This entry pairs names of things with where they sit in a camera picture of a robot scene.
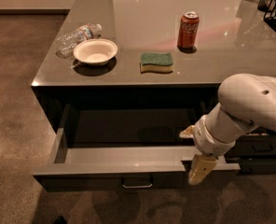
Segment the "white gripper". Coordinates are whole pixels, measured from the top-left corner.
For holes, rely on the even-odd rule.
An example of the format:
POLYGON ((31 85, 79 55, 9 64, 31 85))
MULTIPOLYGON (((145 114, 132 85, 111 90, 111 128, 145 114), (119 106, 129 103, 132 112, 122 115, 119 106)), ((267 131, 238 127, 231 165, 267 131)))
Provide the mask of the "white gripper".
POLYGON ((193 137, 195 147, 204 154, 196 154, 191 162, 188 173, 188 184, 191 186, 201 183, 214 169, 217 165, 216 157, 225 155, 235 146, 235 142, 224 143, 212 137, 206 127, 206 116, 202 116, 195 125, 190 125, 181 131, 179 137, 183 139, 193 137))

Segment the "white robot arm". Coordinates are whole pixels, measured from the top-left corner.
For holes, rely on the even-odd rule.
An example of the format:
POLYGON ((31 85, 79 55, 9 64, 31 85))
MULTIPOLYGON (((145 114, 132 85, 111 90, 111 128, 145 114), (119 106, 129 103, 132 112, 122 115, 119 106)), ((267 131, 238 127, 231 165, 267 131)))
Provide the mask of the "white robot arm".
POLYGON ((188 183, 201 183, 217 165, 217 158, 251 131, 267 128, 276 132, 276 77, 236 74, 218 89, 218 104, 209 114, 180 132, 191 138, 199 151, 192 160, 188 183))

